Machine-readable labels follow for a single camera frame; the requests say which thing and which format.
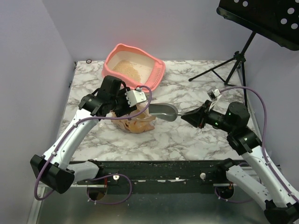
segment gray wall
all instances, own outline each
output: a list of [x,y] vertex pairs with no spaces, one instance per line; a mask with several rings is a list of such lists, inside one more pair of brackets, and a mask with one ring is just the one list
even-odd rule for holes
[[27,223],[29,161],[57,136],[73,59],[40,0],[0,1],[0,223]]
[[[263,97],[268,111],[266,147],[286,178],[299,189],[299,52],[258,35],[246,54],[248,86]],[[263,108],[250,94],[260,130]]]
[[216,13],[219,0],[43,0],[77,60],[103,60],[118,43],[161,59],[225,60],[250,31]]

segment marble surface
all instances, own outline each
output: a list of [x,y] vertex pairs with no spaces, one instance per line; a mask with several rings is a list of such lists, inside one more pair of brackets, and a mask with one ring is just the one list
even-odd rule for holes
[[[213,73],[188,81],[221,61],[165,61],[166,73],[159,87],[153,92],[153,102],[167,102],[186,112],[199,107],[208,98],[211,87],[224,88],[223,82]],[[69,100],[61,127],[63,131],[73,118],[81,98],[99,88],[102,81],[102,61],[78,62]],[[227,77],[233,64],[222,66],[217,71]],[[240,85],[235,73],[231,84]],[[225,92],[215,110],[225,113],[229,103],[242,102],[242,91]],[[227,134],[206,125],[196,129],[178,118],[174,122],[156,119],[155,129],[141,134],[125,132],[110,120],[101,121],[82,141],[72,160],[97,159],[101,161],[140,160],[220,160],[228,157],[240,159],[226,141]]]

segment plastic bag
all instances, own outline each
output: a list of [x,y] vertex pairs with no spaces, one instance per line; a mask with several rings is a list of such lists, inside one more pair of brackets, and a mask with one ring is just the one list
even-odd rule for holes
[[[144,105],[137,105],[137,110],[131,112],[130,115],[137,114],[144,107],[145,107]],[[150,124],[150,122],[152,122],[155,119],[156,117],[151,116],[149,114],[149,110],[147,109],[145,112],[138,115],[137,117],[132,118],[131,120],[124,119],[124,120],[111,120],[111,121],[122,130],[126,130],[131,133],[142,133],[142,132],[147,132],[155,129],[155,127],[152,124]]]

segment scoop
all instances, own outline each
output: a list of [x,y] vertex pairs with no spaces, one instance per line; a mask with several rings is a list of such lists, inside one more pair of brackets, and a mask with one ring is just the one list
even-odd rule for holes
[[175,121],[178,116],[182,116],[174,105],[167,103],[150,104],[149,114],[170,122]]

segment pink litter box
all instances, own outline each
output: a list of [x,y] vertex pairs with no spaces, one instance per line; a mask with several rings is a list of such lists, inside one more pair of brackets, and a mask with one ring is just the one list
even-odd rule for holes
[[145,51],[125,44],[118,44],[108,55],[102,76],[114,76],[123,80],[128,87],[146,85],[155,90],[165,73],[165,63]]

